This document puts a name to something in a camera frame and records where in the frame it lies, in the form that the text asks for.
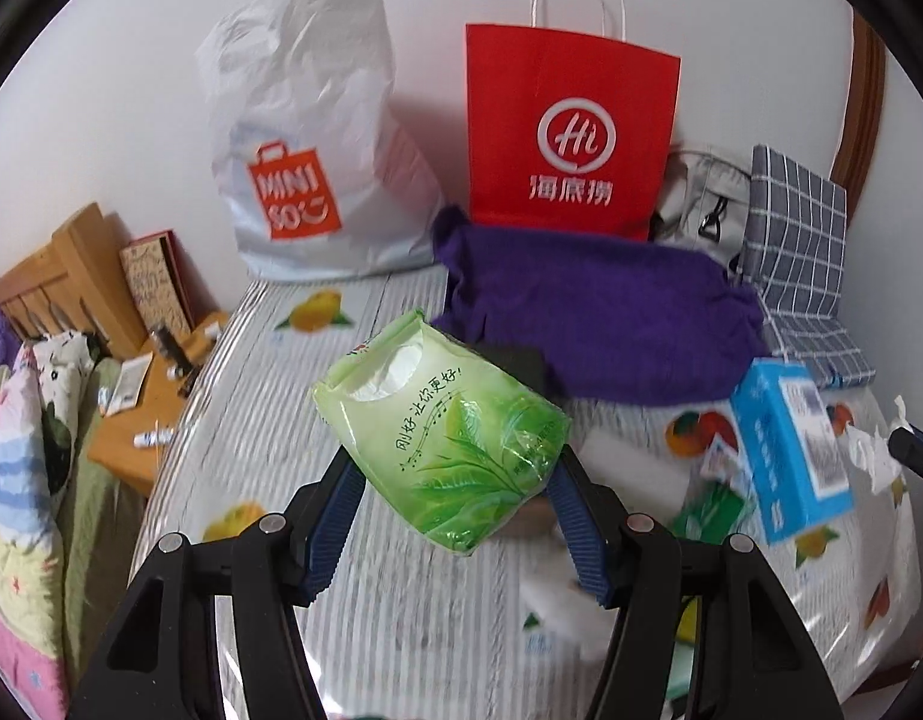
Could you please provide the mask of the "wooden bed headboard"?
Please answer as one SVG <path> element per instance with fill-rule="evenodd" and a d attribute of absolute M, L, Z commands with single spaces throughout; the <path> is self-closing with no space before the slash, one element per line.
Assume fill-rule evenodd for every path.
<path fill-rule="evenodd" d="M 118 359 L 132 358 L 148 338 L 125 280 L 118 236 L 97 203 L 80 208 L 0 277 L 0 309 L 20 338 L 95 333 Z"/>

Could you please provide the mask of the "brown framed picture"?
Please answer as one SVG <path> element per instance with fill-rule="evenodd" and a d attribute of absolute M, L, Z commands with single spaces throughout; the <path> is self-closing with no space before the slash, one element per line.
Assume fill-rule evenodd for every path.
<path fill-rule="evenodd" d="M 196 322 L 170 229 L 134 239 L 118 252 L 137 314 L 148 332 L 165 325 L 185 338 Z"/>

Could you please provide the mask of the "grey canvas bag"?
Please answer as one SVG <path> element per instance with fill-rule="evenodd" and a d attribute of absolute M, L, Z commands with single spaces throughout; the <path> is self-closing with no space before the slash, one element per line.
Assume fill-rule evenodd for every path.
<path fill-rule="evenodd" d="M 735 271 L 749 200 L 749 158 L 715 146 L 676 143 L 669 148 L 648 239 L 696 250 Z"/>

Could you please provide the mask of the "red Haidilao paper bag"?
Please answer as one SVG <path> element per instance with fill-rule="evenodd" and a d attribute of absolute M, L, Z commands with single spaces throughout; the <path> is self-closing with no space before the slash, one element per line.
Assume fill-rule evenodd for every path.
<path fill-rule="evenodd" d="M 471 23 L 464 33 L 471 220 L 643 241 L 662 188 L 681 62 L 600 32 Z"/>

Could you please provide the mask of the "wooden side table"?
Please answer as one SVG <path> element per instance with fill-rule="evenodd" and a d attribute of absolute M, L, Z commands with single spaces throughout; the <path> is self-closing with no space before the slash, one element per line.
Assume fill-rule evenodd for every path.
<path fill-rule="evenodd" d="M 100 419 L 87 447 L 90 461 L 109 470 L 144 497 L 152 494 L 167 447 L 142 449 L 134 445 L 134 438 L 154 429 L 175 427 L 185 408 L 185 400 L 178 395 L 182 384 L 169 377 L 169 366 L 155 351 L 152 340 L 139 349 L 139 355 L 148 353 L 152 362 L 137 405 L 120 415 Z"/>

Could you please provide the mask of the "white foam block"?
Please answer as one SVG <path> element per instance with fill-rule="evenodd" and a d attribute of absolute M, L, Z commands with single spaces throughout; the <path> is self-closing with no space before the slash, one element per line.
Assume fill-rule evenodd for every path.
<path fill-rule="evenodd" d="M 617 491 L 679 505 L 689 489 L 689 473 L 605 429 L 588 434 L 578 458 L 593 479 Z"/>

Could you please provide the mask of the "blue tissue box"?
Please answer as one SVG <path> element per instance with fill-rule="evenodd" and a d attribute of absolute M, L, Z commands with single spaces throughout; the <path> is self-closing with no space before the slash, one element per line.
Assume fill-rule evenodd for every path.
<path fill-rule="evenodd" d="M 767 543 L 801 535 L 853 509 L 834 427 L 803 364 L 752 361 L 729 403 Z"/>

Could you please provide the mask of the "purple knitted cloth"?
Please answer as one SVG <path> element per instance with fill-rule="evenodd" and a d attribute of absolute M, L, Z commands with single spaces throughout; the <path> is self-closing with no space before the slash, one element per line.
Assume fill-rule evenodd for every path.
<path fill-rule="evenodd" d="M 769 353 L 756 293 L 699 252 L 479 226 L 458 208 L 438 213 L 432 241 L 448 271 L 437 327 L 466 344 L 537 349 L 566 397 L 724 400 Z"/>

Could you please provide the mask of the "green tissue pack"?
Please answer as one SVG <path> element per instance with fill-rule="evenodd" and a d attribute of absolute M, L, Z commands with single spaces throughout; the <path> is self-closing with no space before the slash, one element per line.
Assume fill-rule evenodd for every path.
<path fill-rule="evenodd" d="M 329 367 L 313 401 L 408 525 L 472 553 L 543 491 L 570 418 L 409 310 Z"/>

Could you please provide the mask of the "white Miniso plastic bag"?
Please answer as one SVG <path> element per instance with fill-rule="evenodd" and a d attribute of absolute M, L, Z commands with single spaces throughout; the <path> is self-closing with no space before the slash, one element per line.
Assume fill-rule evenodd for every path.
<path fill-rule="evenodd" d="M 212 176 L 253 277 L 430 263 L 445 195 L 391 112 L 383 0 L 255 0 L 209 31 L 196 60 Z"/>

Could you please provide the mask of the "green sachet packet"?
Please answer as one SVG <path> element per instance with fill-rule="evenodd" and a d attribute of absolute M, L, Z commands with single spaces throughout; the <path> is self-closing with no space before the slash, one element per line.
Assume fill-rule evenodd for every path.
<path fill-rule="evenodd" d="M 752 504 L 726 484 L 708 481 L 688 500 L 669 525 L 678 538 L 721 544 L 751 515 Z"/>

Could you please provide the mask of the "grey checked folded cloth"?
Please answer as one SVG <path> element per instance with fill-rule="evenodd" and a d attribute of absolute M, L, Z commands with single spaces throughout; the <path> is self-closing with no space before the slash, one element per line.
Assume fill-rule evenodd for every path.
<path fill-rule="evenodd" d="M 820 388 L 865 387 L 876 369 L 838 318 L 847 192 L 767 145 L 752 149 L 741 278 L 756 291 L 770 355 Z"/>

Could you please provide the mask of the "white tissue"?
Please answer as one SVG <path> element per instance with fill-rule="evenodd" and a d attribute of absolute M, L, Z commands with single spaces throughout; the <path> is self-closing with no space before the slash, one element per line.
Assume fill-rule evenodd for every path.
<path fill-rule="evenodd" d="M 883 436 L 879 429 L 868 434 L 853 424 L 845 427 L 843 437 L 847 441 L 848 455 L 853 465 L 870 478 L 871 493 L 875 496 L 887 491 L 891 484 L 902 475 L 902 465 L 889 452 L 889 439 L 895 431 L 913 433 L 913 426 L 907 419 L 907 405 L 904 397 L 894 398 L 897 415 L 889 422 L 889 432 Z"/>

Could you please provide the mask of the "fruit print table cover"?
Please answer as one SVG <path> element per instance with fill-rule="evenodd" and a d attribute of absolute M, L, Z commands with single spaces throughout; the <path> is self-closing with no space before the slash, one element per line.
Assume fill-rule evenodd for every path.
<path fill-rule="evenodd" d="M 339 285 L 344 327 L 300 333 L 305 284 L 256 281 L 212 349 L 160 463 L 136 550 L 180 532 L 245 527 L 323 475 L 338 441 L 313 403 L 336 359 L 408 310 L 440 314 L 441 266 Z M 835 692 L 852 695 L 921 601 L 907 486 L 853 472 L 853 505 L 765 554 Z M 334 717 L 578 718 L 600 668 L 526 605 L 523 578 L 566 562 L 559 536 L 496 538 L 457 556 L 422 538 L 378 494 L 362 498 L 329 589 L 299 613 L 313 679 Z"/>

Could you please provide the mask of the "wooden door frame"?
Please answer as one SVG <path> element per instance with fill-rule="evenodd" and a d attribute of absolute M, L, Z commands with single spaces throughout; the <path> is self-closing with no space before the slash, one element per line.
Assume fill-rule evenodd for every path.
<path fill-rule="evenodd" d="M 886 93 L 888 51 L 868 21 L 852 13 L 852 59 L 842 133 L 831 179 L 847 193 L 847 218 L 853 221 L 873 164 Z"/>

